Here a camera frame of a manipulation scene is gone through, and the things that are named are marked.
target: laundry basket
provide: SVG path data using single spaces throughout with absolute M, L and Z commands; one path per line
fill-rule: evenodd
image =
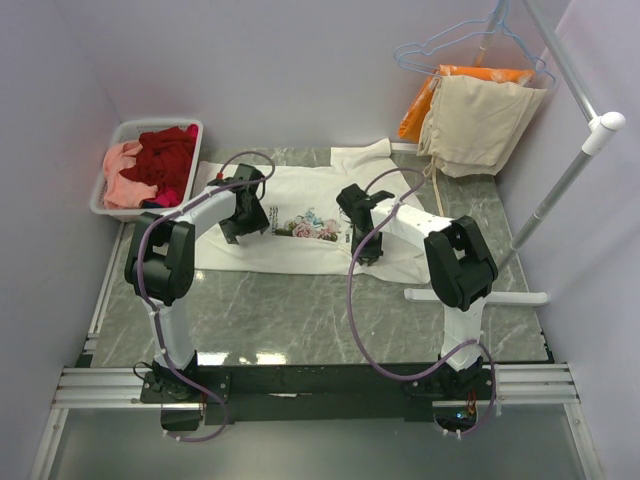
M 187 188 L 184 192 L 184 198 L 179 206 L 184 205 L 191 198 L 191 191 L 193 190 L 193 181 L 196 176 L 196 170 L 198 169 L 198 155 L 200 154 L 200 144 L 202 143 L 202 123 L 198 120 L 189 118 L 155 118 L 144 120 L 132 120 L 121 124 L 113 134 L 111 138 L 111 146 L 117 143 L 128 142 L 131 140 L 137 140 L 141 133 L 146 132 L 159 132 L 171 127 L 180 127 L 183 130 L 189 125 L 195 124 L 198 126 L 198 137 L 196 138 L 196 145 L 193 150 L 193 160 L 191 161 L 191 170 L 189 171 L 189 180 L 187 181 Z M 134 221 L 139 215 L 144 212 L 151 213 L 163 213 L 171 210 L 171 208 L 136 208 L 136 209 L 110 209 L 104 206 L 104 194 L 107 191 L 107 181 L 104 178 L 102 168 L 98 174 L 98 180 L 93 189 L 91 195 L 90 207 L 93 213 L 98 215 L 110 215 L 123 222 Z

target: gray marble surface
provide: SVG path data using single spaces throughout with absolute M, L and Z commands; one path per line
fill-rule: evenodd
M 330 158 L 329 149 L 260 150 L 271 155 L 277 165 L 323 166 Z M 201 155 L 201 159 L 222 163 L 236 151 L 219 150 Z M 420 169 L 426 162 L 410 154 L 393 154 L 392 159 L 399 166 Z M 412 180 L 408 175 L 407 182 L 411 184 Z M 510 233 L 493 178 L 439 175 L 438 186 L 445 214 L 475 218 L 494 258 L 500 259 L 508 248 Z M 425 210 L 437 213 L 430 181 L 417 194 Z M 124 281 L 131 234 L 129 225 L 123 233 L 116 280 L 107 299 L 92 367 L 128 367 L 153 358 L 145 309 Z M 378 361 L 437 359 L 443 339 L 442 306 L 408 302 L 403 297 L 408 285 L 386 283 L 368 275 L 358 275 L 354 285 L 356 322 L 367 349 Z M 494 290 L 527 290 L 517 260 L 501 272 Z M 349 330 L 345 292 L 344 276 L 199 270 L 187 298 L 190 332 L 200 363 L 362 362 Z M 488 306 L 482 324 L 483 341 L 498 361 L 547 360 L 544 337 L 532 308 Z

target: blue hanger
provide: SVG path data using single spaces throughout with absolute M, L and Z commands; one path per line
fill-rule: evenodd
M 459 43 L 459 42 L 462 42 L 463 40 L 466 40 L 467 38 L 474 37 L 476 35 L 493 35 L 493 34 L 495 34 L 497 32 L 500 32 L 503 35 L 511 37 L 511 38 L 513 38 L 515 40 L 515 42 L 518 44 L 518 46 L 522 49 L 522 51 L 524 53 L 524 56 L 533 64 L 533 69 L 536 72 L 536 74 L 548 75 L 551 78 L 551 80 L 553 81 L 552 86 L 555 85 L 556 77 L 553 76 L 547 70 L 547 63 L 544 60 L 542 60 L 540 57 L 537 57 L 537 56 L 533 55 L 529 51 L 527 46 L 525 45 L 525 43 L 522 40 L 522 38 L 520 38 L 519 36 L 515 35 L 511 31 L 511 29 L 509 29 L 509 27 L 507 26 L 506 18 L 507 18 L 507 15 L 509 14 L 509 0 L 504 0 L 504 1 L 506 2 L 504 13 L 502 15 L 502 18 L 496 23 L 496 26 L 495 26 L 495 28 L 493 30 L 470 33 L 468 35 L 465 35 L 462 38 L 459 38 L 459 39 L 454 40 L 452 42 L 445 43 L 444 45 L 440 45 L 438 47 L 435 47 L 430 51 L 425 51 L 425 49 L 429 46 L 429 44 L 431 42 L 433 42 L 434 40 L 442 37 L 443 35 L 446 35 L 449 32 L 452 32 L 453 30 L 456 30 L 457 28 L 460 28 L 460 27 L 462 27 L 464 25 L 482 24 L 482 23 L 488 23 L 489 21 L 491 21 L 491 18 L 494 15 L 496 15 L 498 13 L 498 10 L 500 9 L 501 0 L 498 0 L 498 5 L 489 14 L 489 16 L 485 20 L 467 20 L 466 22 L 459 23 L 458 25 L 455 25 L 455 26 L 445 30 L 444 32 L 439 33 L 438 35 L 435 35 L 435 36 L 431 37 L 429 40 L 426 41 L 426 43 L 407 43 L 405 45 L 400 45 L 398 48 L 396 48 L 395 52 L 393 52 L 393 58 L 398 62 L 398 65 L 401 68 L 404 68 L 405 70 L 412 70 L 414 72 L 426 73 L 426 74 L 429 74 L 429 75 L 433 75 L 435 77 L 441 77 L 441 75 L 438 75 L 438 74 L 435 73 L 438 70 L 438 67 L 434 67 L 434 66 L 431 66 L 431 65 L 425 65 L 423 63 L 412 62 L 410 60 L 407 60 L 404 57 L 407 56 L 407 55 L 413 55 L 413 54 L 416 54 L 416 53 L 420 54 L 420 55 L 422 55 L 424 57 L 430 57 L 431 55 L 433 55 L 438 50 L 441 50 L 441 49 L 446 48 L 446 47 L 450 47 L 451 45 L 455 45 L 456 43 Z M 403 51 L 403 50 L 405 50 L 407 48 L 414 48 L 414 49 L 413 50 L 408 50 L 408 51 Z

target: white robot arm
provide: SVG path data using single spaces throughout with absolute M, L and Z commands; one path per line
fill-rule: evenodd
M 444 342 L 440 355 L 444 357 L 468 340 L 479 341 L 482 311 L 498 269 L 477 224 L 470 217 L 452 220 L 404 204 L 384 223 L 396 206 L 392 197 L 384 191 L 368 195 L 356 184 L 338 196 L 338 204 L 353 224 L 352 253 L 381 224 L 380 234 L 362 250 L 360 263 L 370 265 L 382 255 L 382 233 L 424 249 L 433 289 L 444 303 Z M 459 372 L 474 365 L 480 354 L 478 345 L 468 346 L 456 352 L 447 364 Z
M 229 243 L 238 243 L 236 237 L 269 227 L 269 220 L 256 196 L 257 185 L 242 185 L 210 196 L 220 186 L 264 178 L 262 173 L 249 165 L 240 164 L 232 178 L 216 179 L 189 203 L 194 205 L 171 221 L 157 226 L 151 233 L 143 258 L 143 279 L 151 302 L 159 311 L 163 342 L 158 338 L 154 323 L 156 312 L 144 304 L 155 340 L 154 361 L 168 368 L 163 353 L 168 353 L 175 368 L 185 370 L 197 363 L 196 350 L 189 335 L 186 299 L 194 278 L 195 241 L 214 225 L 220 224 Z M 169 211 L 166 215 L 177 213 Z M 125 265 L 125 279 L 133 284 L 140 295 L 136 275 L 139 246 L 145 231 L 159 215 L 143 214 L 136 223 L 129 255 Z M 166 248 L 166 253 L 154 247 Z
M 163 342 L 154 324 L 155 311 L 143 302 L 152 323 L 156 340 L 154 360 L 167 368 L 165 353 L 178 370 L 197 364 L 196 350 L 188 332 L 184 296 L 194 277 L 195 240 L 212 226 L 220 224 L 229 243 L 236 236 L 264 232 L 268 219 L 256 196 L 257 185 L 241 186 L 209 197 L 212 189 L 246 180 L 261 178 L 259 170 L 241 164 L 233 178 L 216 180 L 190 203 L 195 206 L 159 225 L 151 234 L 143 258 L 143 279 L 151 301 L 160 313 Z M 352 252 L 374 227 L 390 214 L 395 199 L 388 192 L 368 195 L 356 184 L 345 188 L 337 201 L 353 225 Z M 158 215 L 145 214 L 136 224 L 125 278 L 137 283 L 137 262 L 142 235 Z M 441 355 L 468 340 L 479 340 L 485 297 L 497 277 L 497 268 L 476 223 L 470 217 L 458 220 L 431 215 L 408 205 L 401 205 L 395 217 L 381 232 L 402 238 L 425 249 L 431 283 L 445 305 L 445 338 Z M 166 254 L 154 247 L 167 246 Z M 382 233 L 374 237 L 358 258 L 361 263 L 374 263 L 382 255 Z M 447 363 L 460 372 L 472 366 L 480 356 L 477 346 L 459 350 Z

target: clothing rack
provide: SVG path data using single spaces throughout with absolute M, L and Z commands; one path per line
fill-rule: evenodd
M 498 8 L 494 12 L 491 22 L 496 22 L 503 12 L 508 0 L 500 0 Z M 555 60 L 558 70 L 564 77 L 573 97 L 584 114 L 591 134 L 582 144 L 580 151 L 569 167 L 562 174 L 560 179 L 551 188 L 549 193 L 540 202 L 538 207 L 531 214 L 524 226 L 517 232 L 511 244 L 509 252 L 499 262 L 498 270 L 501 271 L 516 256 L 524 244 L 531 238 L 531 235 L 538 229 L 540 224 L 558 203 L 562 196 L 569 190 L 573 182 L 580 176 L 589 162 L 602 150 L 615 133 L 622 129 L 625 124 L 624 115 L 619 112 L 608 112 L 600 115 L 594 106 L 593 97 L 587 89 L 582 77 L 576 71 L 569 55 L 558 40 L 554 29 L 549 25 L 547 18 L 542 13 L 537 0 L 522 0 L 533 23 L 540 32 L 547 49 Z M 475 66 L 480 66 L 484 59 L 486 50 L 489 48 L 495 32 L 488 33 L 482 39 L 480 51 L 474 61 Z M 436 301 L 437 297 L 431 290 L 405 290 L 405 298 L 413 301 Z M 548 297 L 544 293 L 519 293 L 519 292 L 494 292 L 489 295 L 489 303 L 508 305 L 539 306 L 548 303 Z

